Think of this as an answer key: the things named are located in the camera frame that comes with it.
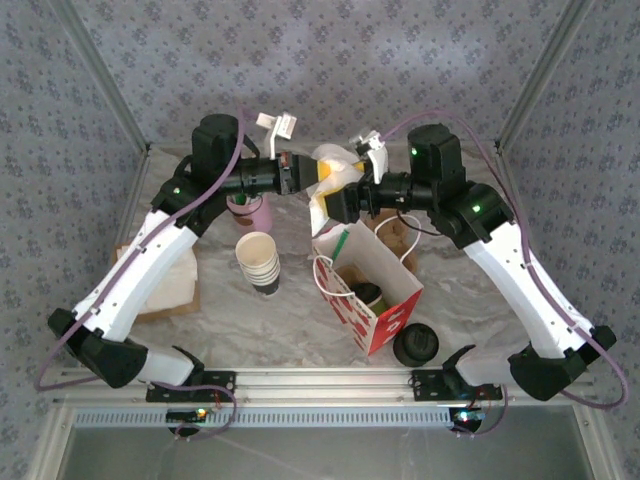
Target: green straw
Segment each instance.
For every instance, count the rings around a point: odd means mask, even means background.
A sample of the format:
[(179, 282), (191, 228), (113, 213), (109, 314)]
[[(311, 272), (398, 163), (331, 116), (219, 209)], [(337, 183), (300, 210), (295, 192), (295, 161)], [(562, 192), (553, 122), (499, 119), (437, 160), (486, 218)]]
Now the green straw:
[(344, 242), (347, 241), (348, 236), (349, 236), (349, 230), (343, 230), (342, 234), (340, 235), (340, 238), (338, 239), (338, 244), (336, 245), (336, 248), (333, 251), (333, 255), (331, 255), (331, 260), (333, 260), (334, 262), (336, 261), (336, 258), (338, 258), (338, 255), (340, 254), (340, 250), (342, 250), (342, 247), (344, 247)]

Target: black bracket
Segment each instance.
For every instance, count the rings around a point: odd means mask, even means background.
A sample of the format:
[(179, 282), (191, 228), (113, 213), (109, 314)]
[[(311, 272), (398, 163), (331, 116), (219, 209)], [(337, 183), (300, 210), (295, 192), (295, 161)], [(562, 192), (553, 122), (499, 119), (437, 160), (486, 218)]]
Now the black bracket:
[(413, 370), (409, 385), (416, 402), (464, 400), (502, 400), (502, 389), (487, 384), (468, 389), (452, 387), (444, 370)]
[[(215, 385), (231, 390), (236, 389), (236, 372), (231, 370), (205, 370), (198, 385)], [(147, 388), (148, 403), (231, 403), (228, 395), (217, 390), (176, 391), (151, 385)]]

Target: glass panel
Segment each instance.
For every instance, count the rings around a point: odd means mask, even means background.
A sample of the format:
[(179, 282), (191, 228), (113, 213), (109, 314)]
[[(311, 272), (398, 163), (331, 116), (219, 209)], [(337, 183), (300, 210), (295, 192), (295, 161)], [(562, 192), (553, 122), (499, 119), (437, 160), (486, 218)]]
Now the glass panel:
[(158, 428), (86, 428), (67, 450), (61, 480), (593, 478), (569, 407), (511, 408), (475, 439), (444, 428), (236, 428), (186, 443)]

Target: patterned wallpaper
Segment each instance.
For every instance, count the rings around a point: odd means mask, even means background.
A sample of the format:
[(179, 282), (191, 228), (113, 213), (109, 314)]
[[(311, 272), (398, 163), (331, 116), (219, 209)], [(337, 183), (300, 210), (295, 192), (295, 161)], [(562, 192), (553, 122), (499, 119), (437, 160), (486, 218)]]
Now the patterned wallpaper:
[(151, 142), (211, 112), (287, 109), (297, 139), (425, 107), (498, 136), (565, 0), (75, 0)]
[(0, 478), (27, 470), (48, 401), (48, 314), (103, 274), (139, 153), (46, 2), (0, 4)]
[[(609, 414), (640, 478), (640, 6), (595, 2), (508, 152), (534, 236), (567, 296), (618, 336), (631, 401)], [(619, 383), (598, 362), (603, 398)]]

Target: stack of paper cups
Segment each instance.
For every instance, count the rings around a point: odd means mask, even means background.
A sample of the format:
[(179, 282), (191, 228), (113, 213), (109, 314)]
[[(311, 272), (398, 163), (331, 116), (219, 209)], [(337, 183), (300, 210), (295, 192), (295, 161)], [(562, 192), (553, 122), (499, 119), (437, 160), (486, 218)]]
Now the stack of paper cups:
[(276, 242), (263, 232), (247, 233), (236, 245), (236, 258), (245, 278), (258, 292), (272, 295), (280, 285)]

